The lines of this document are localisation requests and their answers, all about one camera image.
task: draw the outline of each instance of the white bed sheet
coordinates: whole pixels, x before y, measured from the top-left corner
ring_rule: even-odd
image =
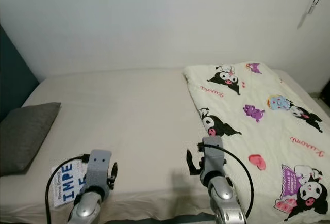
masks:
[[[330,118],[283,71],[276,71],[324,122]],[[112,151],[118,162],[113,194],[100,223],[123,219],[170,219],[212,213],[207,190],[186,165],[189,148],[207,135],[181,69],[97,72],[50,78],[24,105],[61,102],[52,129],[26,175],[0,178],[0,221],[44,224],[44,190],[50,169],[92,149]],[[71,204],[52,210],[65,223]]]

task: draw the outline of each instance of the cartoon print blanket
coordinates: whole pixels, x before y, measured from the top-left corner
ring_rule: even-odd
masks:
[[[247,166],[255,187],[251,223],[330,219],[330,127],[261,63],[189,66],[190,94],[210,136]],[[243,207],[244,171],[226,156]]]

